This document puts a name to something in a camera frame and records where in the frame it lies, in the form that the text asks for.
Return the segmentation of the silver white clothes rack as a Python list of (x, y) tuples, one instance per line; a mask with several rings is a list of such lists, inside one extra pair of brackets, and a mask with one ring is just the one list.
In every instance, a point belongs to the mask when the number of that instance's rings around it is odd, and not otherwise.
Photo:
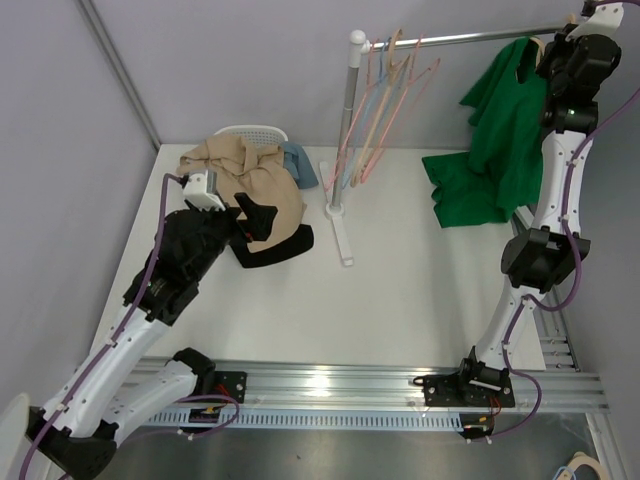
[(420, 48), (448, 46), (457, 44), (469, 44), (486, 41), (513, 39), (522, 36), (539, 37), (550, 35), (560, 30), (559, 25), (516, 28), (503, 31), (463, 33), (426, 37), (409, 40), (394, 41), (370, 41), (365, 32), (354, 30), (349, 36), (347, 80), (342, 107), (338, 150), (334, 167), (322, 161), (319, 164), (320, 175), (326, 194), (325, 213), (329, 219), (337, 243), (339, 258), (344, 267), (354, 265), (354, 257), (349, 243), (348, 234), (344, 225), (345, 207), (342, 201), (343, 172), (346, 167), (349, 139), (352, 136), (353, 122), (360, 115), (360, 109), (354, 109), (360, 64), (363, 56), (370, 58), (373, 53), (389, 53), (391, 47), (397, 50), (412, 50), (417, 52)]

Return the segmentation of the grey wall corner profile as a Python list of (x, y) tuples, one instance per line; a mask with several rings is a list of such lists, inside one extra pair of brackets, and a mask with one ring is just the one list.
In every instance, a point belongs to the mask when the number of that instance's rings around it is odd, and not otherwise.
[(162, 144), (160, 136), (95, 3), (90, 0), (75, 0), (74, 5), (119, 85), (134, 117), (150, 145), (158, 152)]

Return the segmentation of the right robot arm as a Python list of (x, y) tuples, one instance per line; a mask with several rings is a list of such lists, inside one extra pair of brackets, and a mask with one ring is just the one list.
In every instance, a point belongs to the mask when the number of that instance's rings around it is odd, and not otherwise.
[(501, 258), (505, 286), (485, 334), (449, 375), (416, 378), (429, 407), (512, 407), (512, 356), (526, 313), (567, 276), (581, 278), (590, 249), (582, 238), (582, 174), (598, 126), (595, 96), (621, 59), (615, 27), (568, 24), (547, 46), (537, 75), (541, 109), (541, 190), (531, 226), (514, 237)]

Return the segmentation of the beige t shirt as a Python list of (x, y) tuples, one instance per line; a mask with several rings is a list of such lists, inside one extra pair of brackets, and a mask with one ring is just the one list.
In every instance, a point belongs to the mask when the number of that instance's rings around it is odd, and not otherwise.
[(259, 205), (278, 209), (271, 235), (265, 241), (248, 245), (259, 253), (289, 239), (301, 225), (306, 204), (291, 174), (284, 167), (284, 152), (278, 145), (256, 147), (242, 136), (214, 135), (184, 153), (176, 173), (185, 175), (207, 168), (217, 175), (221, 198), (232, 207), (237, 193), (246, 193)]

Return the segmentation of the green t shirt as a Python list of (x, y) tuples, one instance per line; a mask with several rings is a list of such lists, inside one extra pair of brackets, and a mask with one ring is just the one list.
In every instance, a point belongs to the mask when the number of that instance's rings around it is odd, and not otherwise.
[(469, 150), (422, 159), (443, 228), (506, 223), (539, 198), (546, 83), (528, 38), (505, 46), (459, 101), (472, 109)]

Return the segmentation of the black t shirt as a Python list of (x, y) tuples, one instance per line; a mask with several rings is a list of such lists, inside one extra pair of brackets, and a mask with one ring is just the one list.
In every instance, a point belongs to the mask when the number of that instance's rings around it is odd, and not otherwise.
[(314, 232), (310, 225), (300, 224), (286, 240), (259, 252), (251, 253), (247, 245), (232, 245), (231, 249), (245, 269), (255, 269), (279, 264), (302, 255), (314, 246)]

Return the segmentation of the light blue wire hanger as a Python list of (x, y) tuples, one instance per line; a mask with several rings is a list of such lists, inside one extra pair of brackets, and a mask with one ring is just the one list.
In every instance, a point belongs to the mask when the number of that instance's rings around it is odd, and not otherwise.
[(361, 31), (355, 33), (367, 49), (366, 86), (359, 104), (347, 108), (347, 125), (342, 128), (337, 159), (329, 185), (336, 191), (366, 182), (382, 155), (383, 143), (395, 121), (408, 61), (394, 58), (397, 30), (379, 49)]

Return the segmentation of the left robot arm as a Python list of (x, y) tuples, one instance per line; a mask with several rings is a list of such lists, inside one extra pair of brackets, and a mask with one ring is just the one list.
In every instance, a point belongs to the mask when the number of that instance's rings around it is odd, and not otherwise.
[(59, 393), (29, 412), (27, 438), (65, 477), (94, 479), (143, 423), (182, 401), (237, 401), (216, 387), (214, 362), (193, 348), (178, 351), (149, 381), (118, 393), (149, 348), (169, 332), (199, 284), (230, 244), (271, 234), (277, 209), (245, 193), (236, 206), (188, 205), (163, 215), (144, 269), (123, 298), (115, 323)]

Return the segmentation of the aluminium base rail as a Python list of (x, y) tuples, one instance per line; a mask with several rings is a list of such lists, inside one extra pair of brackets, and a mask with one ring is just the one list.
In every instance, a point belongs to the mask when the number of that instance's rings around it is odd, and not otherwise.
[(315, 242), (283, 263), (245, 269), (226, 252), (197, 298), (126, 379), (149, 380), (192, 347), (248, 375), (251, 402), (321, 409), (420, 405), (419, 375), (455, 369), (488, 328), (511, 224), (443, 229), (429, 207), (354, 206), (341, 263), (325, 200), (304, 220)]

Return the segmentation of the white perforated plastic basket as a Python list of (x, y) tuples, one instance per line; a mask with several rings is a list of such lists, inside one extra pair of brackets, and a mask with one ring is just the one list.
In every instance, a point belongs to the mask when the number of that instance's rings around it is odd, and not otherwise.
[(280, 145), (288, 141), (288, 136), (283, 130), (268, 125), (231, 125), (219, 129), (215, 134), (241, 136), (256, 147)]

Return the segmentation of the beige hanger on floor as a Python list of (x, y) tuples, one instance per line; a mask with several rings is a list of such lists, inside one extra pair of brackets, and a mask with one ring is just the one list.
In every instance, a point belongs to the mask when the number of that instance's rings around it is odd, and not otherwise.
[(582, 467), (592, 470), (599, 480), (611, 479), (606, 468), (597, 459), (578, 451), (566, 465), (558, 468), (553, 480), (577, 479), (578, 470)]

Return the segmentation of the grey blue t shirt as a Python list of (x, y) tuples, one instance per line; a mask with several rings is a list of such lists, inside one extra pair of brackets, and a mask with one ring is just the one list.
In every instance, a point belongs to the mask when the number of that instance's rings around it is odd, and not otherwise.
[(283, 151), (283, 166), (299, 189), (307, 190), (319, 185), (310, 159), (301, 145), (285, 141), (280, 144), (280, 148)]

